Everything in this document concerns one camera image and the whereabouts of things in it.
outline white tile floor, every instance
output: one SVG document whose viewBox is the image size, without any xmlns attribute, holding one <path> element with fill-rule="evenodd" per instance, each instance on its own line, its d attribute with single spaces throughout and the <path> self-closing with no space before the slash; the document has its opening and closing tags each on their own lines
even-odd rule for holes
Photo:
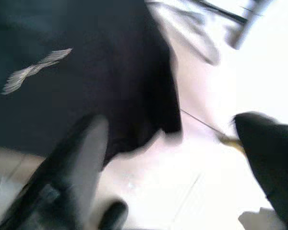
<svg viewBox="0 0 288 230">
<path fill-rule="evenodd" d="M 288 2 L 286 4 L 283 4 L 284 10 L 288 10 Z M 266 26 L 268 22 L 271 24 L 271 16 L 259 23 L 254 31 L 262 36 L 264 24 L 266 35 L 276 42 L 273 30 Z M 263 109 L 282 118 L 287 116 L 288 107 L 273 95 L 273 87 L 262 95 L 267 78 L 259 79 L 259 76 L 269 74 L 270 82 L 276 87 L 277 80 L 273 77 L 288 67 L 288 63 L 279 61 L 276 55 L 278 62 L 273 59 L 275 52 L 271 53 L 269 49 L 271 43 L 268 46 L 264 39 L 256 40 L 259 35 L 251 33 L 243 49 L 237 52 L 224 42 L 224 27 L 215 23 L 212 28 L 221 53 L 221 62 L 216 67 L 202 62 L 167 32 L 176 54 L 173 66 L 182 109 L 228 133 L 232 132 L 231 117 L 237 112 Z M 273 63 L 273 68 L 269 68 L 269 62 L 264 58 L 267 53 L 271 55 L 268 61 Z M 282 87 L 287 85 L 288 75 L 281 83 Z M 273 103 L 284 112 L 273 110 Z M 219 144 L 211 130 L 188 115 L 182 114 L 182 123 L 184 139 L 181 144 L 170 143 L 159 133 L 154 142 L 137 150 L 132 157 L 119 156 L 107 166 L 101 174 L 93 202 L 92 225 L 98 223 L 104 209 L 116 197 L 122 197 L 130 206 L 126 229 L 242 230 L 238 217 L 243 212 L 271 208 L 243 155 Z M 9 175 L 22 155 L 3 152 L 0 150 L 0 172 Z M 25 158 L 12 177 L 13 183 L 2 185 L 6 192 L 0 195 L 0 211 L 41 161 L 40 158 Z"/>
</svg>

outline dark clothing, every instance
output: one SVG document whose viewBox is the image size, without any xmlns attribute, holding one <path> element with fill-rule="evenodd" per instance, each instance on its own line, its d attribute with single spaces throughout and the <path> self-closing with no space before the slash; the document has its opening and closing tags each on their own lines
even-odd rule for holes
<svg viewBox="0 0 288 230">
<path fill-rule="evenodd" d="M 288 125 L 256 113 L 239 114 L 235 123 L 254 176 L 288 224 Z"/>
<path fill-rule="evenodd" d="M 0 94 L 0 146 L 48 156 L 77 120 L 104 114 L 107 164 L 159 129 L 180 132 L 170 50 L 145 3 L 55 2 L 0 1 L 0 89 L 13 72 L 72 49 L 18 90 Z"/>
</svg>

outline white embroidered logo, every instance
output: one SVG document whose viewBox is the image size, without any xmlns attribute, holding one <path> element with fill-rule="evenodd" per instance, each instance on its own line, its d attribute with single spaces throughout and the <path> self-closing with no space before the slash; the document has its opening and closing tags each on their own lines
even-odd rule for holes
<svg viewBox="0 0 288 230">
<path fill-rule="evenodd" d="M 52 51 L 49 55 L 47 55 L 37 64 L 14 72 L 7 80 L 7 83 L 4 85 L 3 92 L 1 94 L 7 95 L 11 92 L 18 90 L 27 77 L 37 74 L 42 68 L 57 64 L 59 60 L 65 58 L 71 51 L 71 48 Z"/>
</svg>

